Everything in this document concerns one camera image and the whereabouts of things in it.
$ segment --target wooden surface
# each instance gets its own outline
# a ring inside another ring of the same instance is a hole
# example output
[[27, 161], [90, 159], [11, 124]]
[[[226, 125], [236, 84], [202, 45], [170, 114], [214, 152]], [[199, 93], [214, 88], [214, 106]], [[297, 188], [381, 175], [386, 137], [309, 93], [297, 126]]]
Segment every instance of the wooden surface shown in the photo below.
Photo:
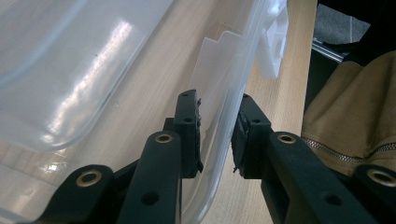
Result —
[[[0, 16], [4, 8], [17, 3], [1, 2]], [[127, 71], [100, 120], [73, 146], [47, 153], [0, 141], [0, 206], [35, 218], [77, 168], [96, 163], [118, 170], [139, 158], [147, 137], [162, 128], [165, 118], [173, 116], [175, 96], [189, 87], [203, 38], [219, 38], [224, 30], [238, 33], [240, 21], [230, 23], [229, 17], [245, 3], [249, 1], [174, 0], [154, 31], [155, 37], [148, 40]], [[32, 7], [46, 13], [43, 6]], [[315, 11], [316, 0], [289, 0], [290, 32], [280, 78], [264, 80], [256, 65], [251, 70], [247, 93], [273, 122], [275, 130], [300, 133]], [[19, 21], [19, 25], [26, 25], [24, 22], [31, 21]], [[233, 174], [230, 152], [204, 223], [271, 222], [260, 182], [245, 181]]]
[[[272, 121], [274, 131], [300, 135], [317, 0], [289, 0], [288, 46], [279, 78], [264, 79], [253, 65], [246, 93]], [[203, 223], [272, 223], [261, 181], [233, 174], [233, 154], [227, 155], [216, 198]]]

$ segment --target round hole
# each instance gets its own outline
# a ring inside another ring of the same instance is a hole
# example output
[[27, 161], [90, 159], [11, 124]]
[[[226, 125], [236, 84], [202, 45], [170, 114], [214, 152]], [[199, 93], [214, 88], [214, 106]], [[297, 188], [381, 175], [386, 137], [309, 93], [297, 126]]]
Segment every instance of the round hole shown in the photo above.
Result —
[[90, 170], [83, 172], [76, 180], [77, 186], [87, 188], [99, 182], [102, 178], [102, 173], [97, 170]]
[[277, 140], [286, 143], [286, 144], [293, 144], [296, 142], [296, 139], [287, 134], [280, 134], [277, 136]]
[[159, 143], [168, 143], [170, 141], [172, 141], [173, 137], [172, 135], [169, 134], [160, 134], [157, 137], [155, 137], [155, 141], [159, 142]]
[[331, 205], [340, 206], [343, 204], [343, 200], [340, 197], [338, 197], [337, 195], [332, 194], [332, 193], [326, 192], [323, 195], [323, 199], [324, 199], [324, 201], [326, 201], [326, 203], [329, 203]]
[[389, 175], [386, 172], [371, 169], [367, 171], [367, 175], [376, 183], [394, 188], [396, 187], [396, 179], [395, 177]]
[[158, 193], [154, 191], [145, 193], [140, 199], [142, 204], [147, 206], [154, 205], [159, 200], [160, 200], [160, 195], [158, 195]]

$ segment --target clear plastic bin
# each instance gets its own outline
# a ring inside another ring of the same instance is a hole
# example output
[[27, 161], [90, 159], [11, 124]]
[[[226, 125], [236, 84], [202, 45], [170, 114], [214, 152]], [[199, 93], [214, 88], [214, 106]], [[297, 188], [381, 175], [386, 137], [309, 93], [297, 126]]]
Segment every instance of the clear plastic bin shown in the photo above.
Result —
[[36, 219], [79, 167], [117, 171], [137, 160], [146, 139], [173, 117], [177, 95], [196, 89], [205, 169], [183, 180], [182, 222], [200, 222], [262, 31], [286, 1], [1, 5], [0, 221]]

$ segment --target zipper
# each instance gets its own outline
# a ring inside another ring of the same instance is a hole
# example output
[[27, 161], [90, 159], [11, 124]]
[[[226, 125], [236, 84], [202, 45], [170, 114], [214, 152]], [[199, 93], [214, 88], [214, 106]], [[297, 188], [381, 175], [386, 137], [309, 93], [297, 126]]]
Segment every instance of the zipper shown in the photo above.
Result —
[[343, 155], [339, 152], [336, 152], [334, 150], [332, 150], [329, 147], [324, 146], [323, 144], [316, 142], [314, 140], [308, 139], [308, 138], [302, 138], [305, 143], [307, 145], [309, 145], [310, 147], [314, 147], [320, 151], [326, 152], [329, 155], [338, 158], [341, 161], [350, 161], [350, 162], [356, 162], [356, 163], [363, 163], [368, 161], [375, 153], [378, 152], [385, 152], [385, 151], [391, 151], [391, 150], [396, 150], [396, 143], [390, 143], [390, 144], [386, 144], [382, 147], [378, 147], [369, 157], [366, 158], [359, 158], [359, 157], [349, 157], [346, 155]]

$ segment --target brown fabric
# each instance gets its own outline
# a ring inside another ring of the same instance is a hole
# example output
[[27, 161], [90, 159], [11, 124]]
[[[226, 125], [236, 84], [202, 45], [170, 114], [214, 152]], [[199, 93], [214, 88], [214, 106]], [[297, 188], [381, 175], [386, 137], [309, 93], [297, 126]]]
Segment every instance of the brown fabric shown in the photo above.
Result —
[[[364, 67], [339, 64], [308, 107], [302, 137], [396, 171], [396, 150], [375, 153], [381, 146], [396, 143], [396, 51]], [[313, 150], [326, 165], [346, 175], [361, 164]]]

